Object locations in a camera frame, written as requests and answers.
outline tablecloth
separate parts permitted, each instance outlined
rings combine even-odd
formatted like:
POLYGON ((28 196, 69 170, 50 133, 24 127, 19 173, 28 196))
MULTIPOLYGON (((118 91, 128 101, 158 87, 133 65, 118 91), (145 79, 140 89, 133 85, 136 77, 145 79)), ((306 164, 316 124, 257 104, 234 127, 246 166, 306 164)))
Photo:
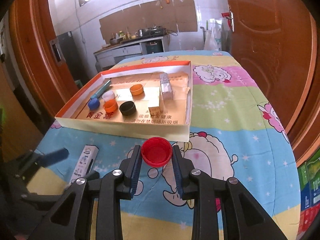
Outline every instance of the tablecloth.
MULTIPOLYGON (((194 72, 190 139, 172 145, 210 176, 238 178, 294 240, 300 188, 292 149, 271 104, 230 54, 171 51, 126 59, 115 67, 174 60, 190 60, 194 72)), ((64 128, 55 121, 37 150, 48 153, 65 147, 70 156, 50 171, 41 169, 29 189, 61 192, 86 144, 99 148, 93 169, 102 177, 144 141, 64 128)), ((163 168, 143 163, 137 193, 131 201, 121 201, 121 211, 124 239, 191 239, 193 202, 178 197, 171 163, 163 168)), ((221 212, 218 215, 223 239, 221 212)))

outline pink stripe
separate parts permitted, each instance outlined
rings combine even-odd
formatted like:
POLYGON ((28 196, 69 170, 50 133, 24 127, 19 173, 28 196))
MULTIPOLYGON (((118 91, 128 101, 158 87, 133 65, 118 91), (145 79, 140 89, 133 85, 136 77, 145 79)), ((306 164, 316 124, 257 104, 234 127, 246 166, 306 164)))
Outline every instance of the pink stripe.
POLYGON ((208 74, 202 72, 202 67, 193 65, 192 69, 194 70, 193 74, 193 84, 194 85, 219 85, 223 84, 227 87, 258 87, 255 81, 249 76, 247 71, 241 67, 215 67, 213 70, 215 73, 208 74), (219 71, 222 69, 222 75, 224 77, 221 79, 219 76, 219 71))

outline wooden door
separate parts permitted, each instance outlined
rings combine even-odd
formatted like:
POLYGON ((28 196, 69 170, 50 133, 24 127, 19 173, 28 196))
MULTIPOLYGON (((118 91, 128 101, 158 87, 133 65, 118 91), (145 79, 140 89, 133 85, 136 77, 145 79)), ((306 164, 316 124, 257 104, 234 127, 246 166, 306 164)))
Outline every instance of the wooden door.
POLYGON ((19 70, 37 103, 52 117, 78 91, 66 63, 55 60, 48 0, 15 0, 9 30, 19 70))
POLYGON ((316 24, 301 0, 228 0, 234 17, 232 56, 255 80, 286 132, 312 81, 316 24))

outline red bottle cap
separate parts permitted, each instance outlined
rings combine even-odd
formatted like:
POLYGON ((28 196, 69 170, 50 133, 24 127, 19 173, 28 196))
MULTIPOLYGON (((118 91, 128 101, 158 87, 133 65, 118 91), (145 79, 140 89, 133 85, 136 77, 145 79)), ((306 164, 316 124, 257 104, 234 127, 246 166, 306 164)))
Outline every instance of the red bottle cap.
POLYGON ((166 165, 172 157, 170 142, 161 137, 152 137, 141 146, 141 155, 146 164, 159 168, 166 165))

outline cardboard sheet on wall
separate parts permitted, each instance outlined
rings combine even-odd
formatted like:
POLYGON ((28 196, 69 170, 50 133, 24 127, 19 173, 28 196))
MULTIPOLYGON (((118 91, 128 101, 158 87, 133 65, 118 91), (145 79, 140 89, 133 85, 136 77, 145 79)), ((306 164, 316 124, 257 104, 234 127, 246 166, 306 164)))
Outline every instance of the cardboard sheet on wall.
POLYGON ((154 25, 175 32, 197 31, 194 0, 169 0, 169 4, 166 0, 141 3, 110 14, 99 21, 100 31, 106 43, 109 43, 112 33, 126 32, 127 28, 132 35, 139 29, 154 25))

